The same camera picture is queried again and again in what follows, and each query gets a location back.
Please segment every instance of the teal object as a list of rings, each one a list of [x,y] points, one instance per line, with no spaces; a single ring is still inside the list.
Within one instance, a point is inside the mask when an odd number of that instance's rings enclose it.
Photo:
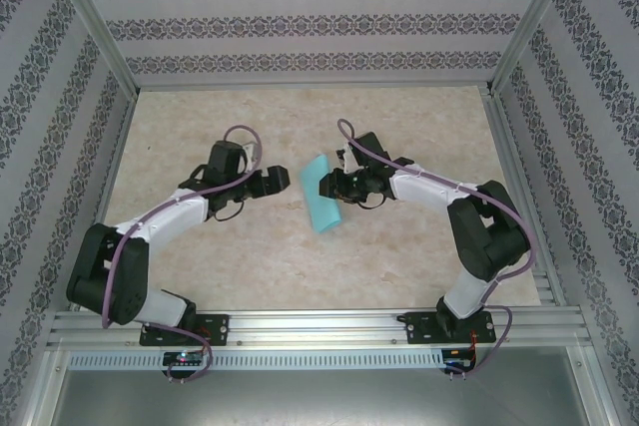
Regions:
[[[311,223],[316,233],[329,231],[341,223],[337,200],[320,196],[320,180],[329,172],[328,157],[320,155],[300,173],[304,196],[311,213]]]

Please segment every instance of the marble-pattern surface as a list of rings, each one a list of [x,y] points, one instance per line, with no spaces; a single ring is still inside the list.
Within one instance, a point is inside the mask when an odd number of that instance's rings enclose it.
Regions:
[[[375,131],[393,158],[456,180],[503,182],[474,87],[143,93],[107,223],[164,200],[229,126],[250,125],[263,139],[263,166],[287,167],[291,186],[175,239],[152,259],[154,286],[199,309],[435,306],[460,269],[446,217],[417,204],[387,202],[371,212],[342,204],[340,226],[312,231],[299,172],[320,153],[336,165],[339,117],[360,134]],[[539,304],[532,274],[502,284],[491,302]]]

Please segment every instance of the decorative wall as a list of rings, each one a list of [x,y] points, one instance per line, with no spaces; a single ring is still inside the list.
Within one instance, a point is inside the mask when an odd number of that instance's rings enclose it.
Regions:
[[[551,254],[639,424],[638,0],[552,0],[501,93]]]
[[[530,0],[94,0],[144,87],[487,81]]]
[[[0,0],[0,424],[20,415],[131,99],[70,0]]]

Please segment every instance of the robotic arm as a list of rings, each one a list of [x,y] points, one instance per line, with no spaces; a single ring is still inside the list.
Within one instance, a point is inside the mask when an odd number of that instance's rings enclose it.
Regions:
[[[355,140],[367,150],[390,160],[373,132]],[[471,322],[481,310],[484,296],[494,287],[497,274],[516,264],[529,251],[525,233],[508,214],[458,188],[396,170],[354,149],[350,143],[336,153],[342,169],[334,169],[320,181],[321,196],[368,209],[363,205],[368,195],[381,194],[381,204],[386,200],[418,202],[450,219],[463,269],[453,288],[439,300],[436,318],[446,336],[454,337],[456,331],[463,329],[464,322]],[[426,172],[410,159],[400,158],[394,162],[410,166],[416,172]],[[510,196],[499,182],[489,181],[480,186],[460,185],[515,210]],[[491,220],[491,224],[485,225],[485,219]]]
[[[254,164],[254,145],[216,142],[208,163],[199,165],[188,179],[179,184],[169,201],[189,194],[191,196],[154,214],[148,222],[140,224],[125,242],[111,291],[111,320],[118,324],[137,321],[179,327],[187,331],[197,329],[199,321],[194,303],[175,293],[149,287],[149,260],[173,238],[192,226],[211,217],[218,219],[217,213],[228,202],[241,205],[235,216],[241,211],[245,200],[274,195],[289,186],[287,169],[275,166],[268,168],[266,176],[261,170],[256,170],[245,182],[223,192],[193,195],[226,185],[249,172]],[[70,301],[98,314],[102,312],[109,275],[107,264],[113,260],[123,235],[142,217],[136,216],[115,226],[96,223],[87,230],[67,286],[67,298]]]

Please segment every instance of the metal bracket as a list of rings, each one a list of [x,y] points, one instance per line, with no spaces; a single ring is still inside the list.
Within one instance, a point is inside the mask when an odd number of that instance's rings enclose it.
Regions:
[[[397,321],[406,325],[408,344],[470,343],[473,333],[476,343],[494,343],[497,339],[492,315],[488,311],[480,311],[460,321],[452,337],[437,324],[433,311],[412,311],[398,316]]]
[[[229,337],[229,316],[227,314],[198,314],[194,333],[204,337],[211,346],[226,346]],[[164,329],[142,327],[141,346],[202,346],[194,338]]]

